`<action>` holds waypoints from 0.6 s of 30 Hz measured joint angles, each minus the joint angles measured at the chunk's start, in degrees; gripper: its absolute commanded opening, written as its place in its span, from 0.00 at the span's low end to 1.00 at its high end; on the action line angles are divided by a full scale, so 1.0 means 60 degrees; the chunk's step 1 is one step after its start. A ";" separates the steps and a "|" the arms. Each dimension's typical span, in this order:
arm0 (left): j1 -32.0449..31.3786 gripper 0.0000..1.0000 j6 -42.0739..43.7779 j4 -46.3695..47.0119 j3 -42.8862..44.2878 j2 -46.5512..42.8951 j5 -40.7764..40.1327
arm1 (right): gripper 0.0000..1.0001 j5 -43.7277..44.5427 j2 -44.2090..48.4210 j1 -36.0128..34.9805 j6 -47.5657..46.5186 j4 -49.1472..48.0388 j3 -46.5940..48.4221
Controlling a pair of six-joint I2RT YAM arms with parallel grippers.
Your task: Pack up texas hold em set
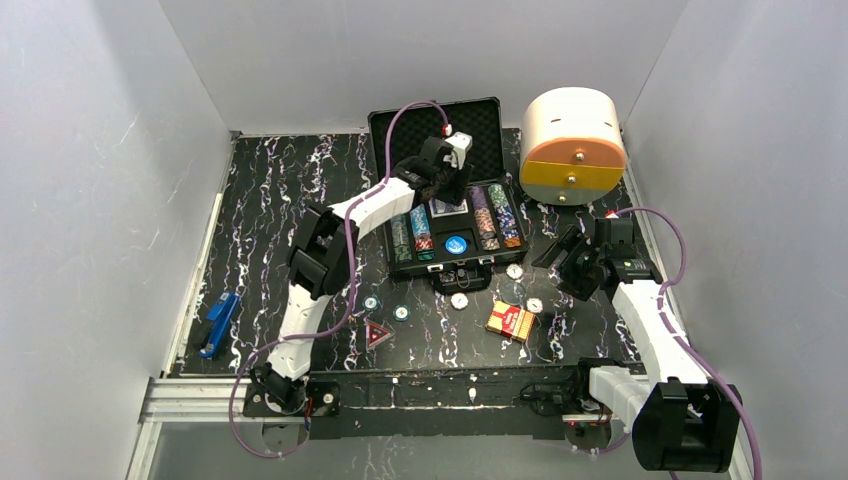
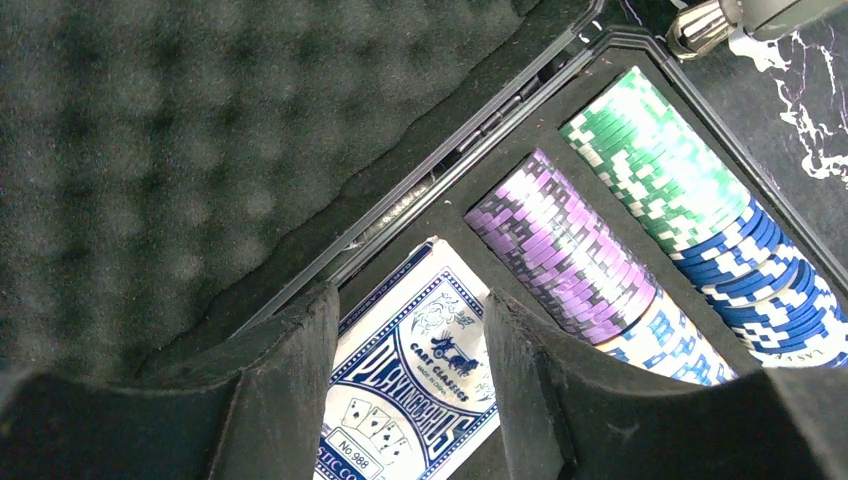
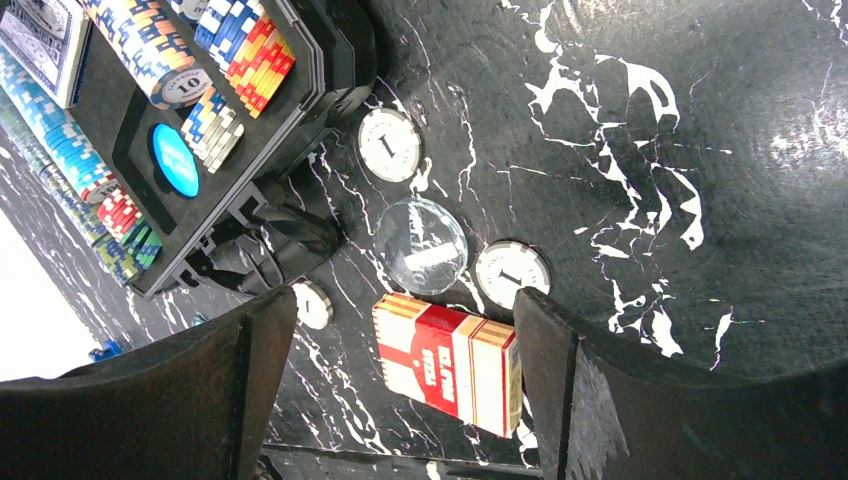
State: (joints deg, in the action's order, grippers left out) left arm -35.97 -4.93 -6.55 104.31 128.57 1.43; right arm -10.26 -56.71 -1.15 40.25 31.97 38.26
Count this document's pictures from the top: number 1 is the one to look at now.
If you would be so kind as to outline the blue round blind button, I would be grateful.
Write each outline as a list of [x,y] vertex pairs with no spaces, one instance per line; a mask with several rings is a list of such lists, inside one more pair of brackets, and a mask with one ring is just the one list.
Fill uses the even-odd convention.
[[463,255],[468,249],[468,241],[460,235],[452,235],[445,240],[444,248],[451,255]]

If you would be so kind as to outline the clear round button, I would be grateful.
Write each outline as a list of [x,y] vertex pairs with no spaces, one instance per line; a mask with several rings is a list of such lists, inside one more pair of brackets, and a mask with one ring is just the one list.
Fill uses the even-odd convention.
[[513,306],[523,307],[527,298],[526,288],[519,282],[508,281],[498,287],[500,300]]

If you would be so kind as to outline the red playing card deck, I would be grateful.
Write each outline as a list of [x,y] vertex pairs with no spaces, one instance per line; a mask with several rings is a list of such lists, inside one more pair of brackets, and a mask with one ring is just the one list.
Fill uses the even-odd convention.
[[525,342],[535,319],[532,312],[520,306],[495,301],[485,328],[511,340]]

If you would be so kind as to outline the blue playing card deck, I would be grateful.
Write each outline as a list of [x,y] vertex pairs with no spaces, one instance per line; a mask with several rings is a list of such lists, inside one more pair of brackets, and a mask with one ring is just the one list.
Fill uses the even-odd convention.
[[462,200],[458,205],[446,203],[442,200],[432,198],[428,202],[432,218],[442,218],[467,214],[469,209],[467,201]]

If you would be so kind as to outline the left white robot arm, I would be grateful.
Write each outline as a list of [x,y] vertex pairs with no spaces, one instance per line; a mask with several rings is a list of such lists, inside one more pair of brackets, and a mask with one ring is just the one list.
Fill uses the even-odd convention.
[[344,202],[307,209],[287,257],[287,302],[279,334],[265,349],[267,360],[250,369],[263,401],[285,416],[306,407],[313,344],[337,330],[319,328],[324,312],[342,290],[348,292],[346,307],[355,304],[358,240],[432,199],[458,202],[472,172],[467,161],[472,144],[462,132],[429,137],[418,154],[388,165],[374,187]]

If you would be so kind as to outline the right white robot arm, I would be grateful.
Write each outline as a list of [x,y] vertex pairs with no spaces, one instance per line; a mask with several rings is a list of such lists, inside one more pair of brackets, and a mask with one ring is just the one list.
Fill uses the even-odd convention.
[[576,300],[604,292],[645,370],[640,380],[619,361],[583,358],[571,397],[591,400],[618,417],[648,471],[726,472],[740,423],[737,391],[721,386],[691,355],[665,304],[661,273],[637,250],[633,220],[600,218],[591,233],[570,225],[532,264],[553,267],[559,290]]

